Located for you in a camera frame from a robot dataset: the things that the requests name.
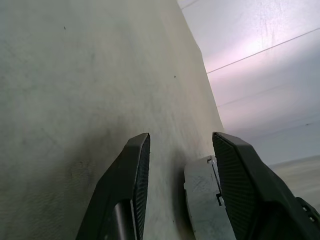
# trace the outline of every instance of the white wall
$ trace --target white wall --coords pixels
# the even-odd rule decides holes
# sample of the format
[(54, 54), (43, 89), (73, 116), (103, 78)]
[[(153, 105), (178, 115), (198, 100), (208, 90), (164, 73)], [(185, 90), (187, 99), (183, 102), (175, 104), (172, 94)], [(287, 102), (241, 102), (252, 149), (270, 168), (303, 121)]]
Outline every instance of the white wall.
[(317, 156), (320, 155), (320, 122), (286, 129), (248, 142), (267, 165)]
[(318, 0), (178, 0), (207, 72), (320, 27)]

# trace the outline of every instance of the concrete floor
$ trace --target concrete floor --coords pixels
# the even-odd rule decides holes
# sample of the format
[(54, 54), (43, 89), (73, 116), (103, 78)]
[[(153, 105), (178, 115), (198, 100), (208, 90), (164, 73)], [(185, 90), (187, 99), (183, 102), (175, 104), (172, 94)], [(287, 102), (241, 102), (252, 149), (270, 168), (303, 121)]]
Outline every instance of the concrete floor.
[(294, 196), (303, 198), (320, 213), (320, 156), (271, 166)]
[(223, 131), (175, 0), (0, 2), (0, 239), (74, 239), (100, 176), (151, 135), (144, 239), (192, 239), (183, 167)]

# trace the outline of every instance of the floor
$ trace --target floor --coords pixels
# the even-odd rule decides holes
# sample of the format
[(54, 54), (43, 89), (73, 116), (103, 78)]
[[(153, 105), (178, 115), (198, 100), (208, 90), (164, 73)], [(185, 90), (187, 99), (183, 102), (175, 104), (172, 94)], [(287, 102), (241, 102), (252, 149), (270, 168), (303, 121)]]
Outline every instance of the floor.
[(271, 169), (287, 184), (294, 196), (303, 198), (320, 213), (320, 156), (276, 164)]
[(75, 239), (100, 176), (151, 135), (144, 239), (193, 239), (186, 162), (223, 131), (174, 0), (0, 2), (0, 239)]

